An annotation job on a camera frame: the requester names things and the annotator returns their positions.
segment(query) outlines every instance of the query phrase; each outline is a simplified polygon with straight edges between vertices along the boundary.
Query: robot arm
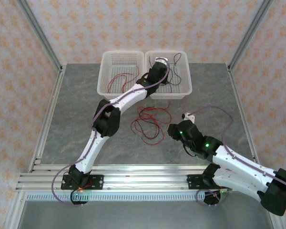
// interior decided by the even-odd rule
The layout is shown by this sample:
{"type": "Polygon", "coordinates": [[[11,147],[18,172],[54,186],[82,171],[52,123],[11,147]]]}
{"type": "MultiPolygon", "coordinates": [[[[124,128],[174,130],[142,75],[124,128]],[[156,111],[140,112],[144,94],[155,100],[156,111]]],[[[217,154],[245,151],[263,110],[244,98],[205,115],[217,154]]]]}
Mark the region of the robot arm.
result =
{"type": "Polygon", "coordinates": [[[155,64],[127,92],[109,101],[100,101],[93,121],[92,133],[77,163],[69,169],[72,182],[85,187],[89,181],[92,165],[104,143],[114,135],[120,125],[120,117],[136,102],[153,94],[160,83],[167,82],[169,63],[166,58],[156,58],[155,64]]]}
{"type": "Polygon", "coordinates": [[[203,136],[194,124],[194,116],[186,113],[184,121],[170,124],[168,134],[190,148],[196,156],[211,164],[202,175],[188,175],[189,188],[219,189],[229,187],[258,200],[273,214],[286,210],[286,171],[263,167],[239,155],[221,141],[203,136]]]}

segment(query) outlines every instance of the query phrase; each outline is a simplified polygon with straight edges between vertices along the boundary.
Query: table surface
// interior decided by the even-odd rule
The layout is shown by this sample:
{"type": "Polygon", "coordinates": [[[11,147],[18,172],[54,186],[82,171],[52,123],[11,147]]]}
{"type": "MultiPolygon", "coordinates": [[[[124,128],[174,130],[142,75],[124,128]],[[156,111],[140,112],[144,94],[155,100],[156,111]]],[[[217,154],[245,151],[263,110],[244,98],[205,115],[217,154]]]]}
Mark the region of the table surface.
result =
{"type": "MultiPolygon", "coordinates": [[[[138,117],[139,106],[166,107],[172,115],[171,123],[179,123],[181,115],[206,105],[217,105],[228,111],[234,124],[226,133],[227,144],[239,154],[252,159],[241,115],[225,64],[189,64],[193,92],[182,100],[153,100],[146,98],[122,116],[118,132],[101,149],[96,165],[109,164],[208,164],[197,157],[189,157],[181,142],[167,134],[168,124],[162,124],[165,139],[149,146],[130,129],[132,120],[138,117]]],[[[99,64],[68,64],[62,80],[51,126],[44,147],[42,164],[69,164],[81,155],[91,135],[89,124],[100,100],[96,92],[99,64]]],[[[165,112],[158,116],[168,120],[165,112]]],[[[206,109],[196,115],[195,124],[204,135],[221,139],[221,132],[229,123],[229,117],[220,110],[206,109]]],[[[154,126],[142,123],[145,131],[153,133],[154,126]]]]}

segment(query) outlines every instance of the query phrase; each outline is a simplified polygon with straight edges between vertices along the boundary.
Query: patterned wall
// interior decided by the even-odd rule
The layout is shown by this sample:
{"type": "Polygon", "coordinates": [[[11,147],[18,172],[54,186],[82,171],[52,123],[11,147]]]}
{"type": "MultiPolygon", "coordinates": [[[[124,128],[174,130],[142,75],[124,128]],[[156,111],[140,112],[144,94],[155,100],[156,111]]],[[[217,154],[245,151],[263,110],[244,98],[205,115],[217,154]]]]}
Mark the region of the patterned wall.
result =
{"type": "Polygon", "coordinates": [[[276,0],[234,71],[260,161],[286,169],[286,0],[276,0]]]}
{"type": "Polygon", "coordinates": [[[56,74],[16,0],[0,0],[0,228],[28,169],[56,74]]]}
{"type": "Polygon", "coordinates": [[[262,0],[28,0],[61,64],[108,50],[183,50],[230,62],[262,0]]]}

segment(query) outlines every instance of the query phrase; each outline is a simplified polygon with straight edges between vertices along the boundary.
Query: white plastic basket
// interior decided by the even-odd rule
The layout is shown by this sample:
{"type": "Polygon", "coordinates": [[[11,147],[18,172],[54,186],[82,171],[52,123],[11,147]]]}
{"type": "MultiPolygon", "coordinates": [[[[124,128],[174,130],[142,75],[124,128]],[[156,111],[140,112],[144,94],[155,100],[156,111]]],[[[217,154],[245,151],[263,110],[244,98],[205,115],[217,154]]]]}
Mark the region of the white plastic basket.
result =
{"type": "Polygon", "coordinates": [[[113,99],[121,95],[122,86],[125,83],[125,77],[117,77],[113,81],[110,91],[108,92],[108,84],[120,73],[132,74],[127,75],[128,81],[133,80],[125,85],[124,91],[126,92],[145,73],[144,53],[140,51],[104,52],[102,55],[99,79],[97,82],[97,93],[105,96],[106,99],[113,99]]]}
{"type": "Polygon", "coordinates": [[[152,99],[182,99],[186,95],[192,93],[192,81],[189,69],[189,63],[187,60],[187,55],[183,51],[166,51],[166,50],[159,50],[159,51],[148,51],[145,53],[145,72],[148,72],[151,66],[155,62],[156,57],[165,57],[168,59],[170,64],[170,68],[173,72],[169,73],[168,81],[173,84],[179,85],[172,85],[166,84],[161,85],[155,93],[151,95],[152,99]],[[178,53],[181,53],[180,60],[176,63],[174,67],[174,56],[178,53]]]}

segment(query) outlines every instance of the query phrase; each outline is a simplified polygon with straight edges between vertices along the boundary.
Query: mounting plate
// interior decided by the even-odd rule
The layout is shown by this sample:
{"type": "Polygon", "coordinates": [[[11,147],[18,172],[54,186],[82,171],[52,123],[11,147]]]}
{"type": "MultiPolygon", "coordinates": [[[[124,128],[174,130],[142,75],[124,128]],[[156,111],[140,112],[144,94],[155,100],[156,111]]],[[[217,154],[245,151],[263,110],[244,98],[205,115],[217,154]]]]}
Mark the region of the mounting plate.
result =
{"type": "MultiPolygon", "coordinates": [[[[85,190],[102,190],[104,184],[104,175],[89,175],[88,182],[92,183],[91,186],[85,187],[85,190]]],[[[79,188],[79,185],[72,180],[71,176],[63,175],[61,182],[62,190],[76,190],[79,188]]]]}
{"type": "Polygon", "coordinates": [[[204,182],[202,174],[189,174],[187,175],[187,184],[189,189],[220,189],[222,187],[216,185],[208,185],[204,182]]]}

